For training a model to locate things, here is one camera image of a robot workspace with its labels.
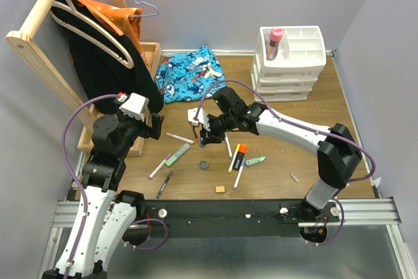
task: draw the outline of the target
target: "wooden frame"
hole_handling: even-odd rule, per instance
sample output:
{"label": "wooden frame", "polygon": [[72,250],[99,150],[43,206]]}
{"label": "wooden frame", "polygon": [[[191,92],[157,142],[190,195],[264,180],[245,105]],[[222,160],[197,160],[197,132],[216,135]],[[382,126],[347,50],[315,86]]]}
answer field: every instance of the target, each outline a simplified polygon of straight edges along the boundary
{"label": "wooden frame", "polygon": [[[36,75],[44,81],[52,91],[54,91],[64,104],[66,104],[71,111],[75,111],[83,104],[82,100],[77,96],[34,40],[40,25],[49,13],[54,1],[55,0],[37,0],[19,31],[10,31],[7,34],[6,42],[27,63],[33,72],[35,72]],[[113,2],[118,7],[126,7],[125,0],[113,0]],[[155,74],[161,56],[161,48],[158,43],[148,42],[142,43],[142,47],[146,51],[146,55],[148,53],[147,57],[151,58],[149,60],[152,60],[150,66],[152,66],[153,73]],[[93,123],[97,117],[97,115],[93,114],[93,110],[90,111],[85,108],[77,115],[77,117],[84,125],[84,134],[93,131]],[[131,155],[141,154],[144,140],[139,140],[141,143],[136,143],[131,148]]]}

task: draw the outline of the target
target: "pink marker cap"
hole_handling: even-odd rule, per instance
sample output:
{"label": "pink marker cap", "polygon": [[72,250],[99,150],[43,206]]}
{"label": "pink marker cap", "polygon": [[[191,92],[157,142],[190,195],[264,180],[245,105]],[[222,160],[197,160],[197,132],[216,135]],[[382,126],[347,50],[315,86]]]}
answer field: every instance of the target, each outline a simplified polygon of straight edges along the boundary
{"label": "pink marker cap", "polygon": [[281,38],[283,37],[283,33],[284,33],[283,29],[279,29],[279,28],[272,29],[270,32],[270,40],[274,42],[280,42]]}

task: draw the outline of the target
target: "pink cap bottle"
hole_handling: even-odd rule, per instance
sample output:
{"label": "pink cap bottle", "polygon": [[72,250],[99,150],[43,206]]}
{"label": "pink cap bottle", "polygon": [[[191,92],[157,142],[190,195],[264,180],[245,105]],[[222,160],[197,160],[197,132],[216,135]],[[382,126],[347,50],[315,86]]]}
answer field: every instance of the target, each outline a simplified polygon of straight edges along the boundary
{"label": "pink cap bottle", "polygon": [[274,28],[270,32],[270,38],[268,40],[268,44],[266,46],[266,58],[267,60],[273,60],[277,57],[277,53],[279,50],[279,43],[283,38],[283,29]]}

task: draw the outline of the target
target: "folded blue fabric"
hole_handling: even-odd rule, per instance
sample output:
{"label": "folded blue fabric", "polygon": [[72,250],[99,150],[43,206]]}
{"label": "folded blue fabric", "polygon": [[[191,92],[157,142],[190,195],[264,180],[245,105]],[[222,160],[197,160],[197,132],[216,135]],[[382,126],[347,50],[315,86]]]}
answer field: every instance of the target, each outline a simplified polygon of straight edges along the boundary
{"label": "folded blue fabric", "polygon": [[[198,101],[210,84],[224,79],[217,57],[207,46],[196,52],[167,56],[155,75],[155,83],[165,103]],[[215,86],[206,98],[224,86],[225,83]]]}

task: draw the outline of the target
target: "tabletop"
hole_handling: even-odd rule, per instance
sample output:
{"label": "tabletop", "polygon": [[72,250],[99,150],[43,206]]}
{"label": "tabletop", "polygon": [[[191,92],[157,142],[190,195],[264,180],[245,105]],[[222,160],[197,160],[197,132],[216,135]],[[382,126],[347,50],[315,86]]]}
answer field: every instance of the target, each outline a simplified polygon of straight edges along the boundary
{"label": "tabletop", "polygon": [[[239,79],[251,85],[252,56],[219,56],[225,78]],[[230,83],[247,105],[254,102],[250,90]],[[238,143],[246,144],[245,158],[264,155],[262,163],[245,167],[238,189],[233,189],[237,171],[227,171],[231,160],[228,158],[225,143],[209,144],[205,148],[198,144],[191,148],[172,167],[164,166],[149,180],[148,176],[169,153],[174,153],[184,145],[165,133],[172,133],[193,139],[193,132],[187,121],[187,110],[198,106],[194,102],[166,104],[160,114],[165,116],[159,140],[147,139],[140,157],[128,157],[126,171],[119,184],[119,191],[128,189],[141,192],[146,199],[154,199],[167,177],[170,169],[174,173],[167,184],[162,199],[298,199],[303,198],[318,177],[317,159],[298,146],[279,139],[256,136],[251,133],[229,133],[231,147]],[[317,125],[333,126],[342,123],[348,126],[355,136],[353,124],[342,93],[334,64],[330,57],[319,80],[305,101],[274,102],[272,107],[287,116]],[[220,110],[208,99],[203,108],[207,113],[220,114]],[[199,163],[207,161],[208,169],[201,170]],[[298,178],[296,183],[290,176]],[[364,176],[366,168],[362,162],[353,177]],[[216,186],[225,186],[225,193],[216,193]],[[343,198],[374,197],[369,180],[352,183],[341,192]]]}

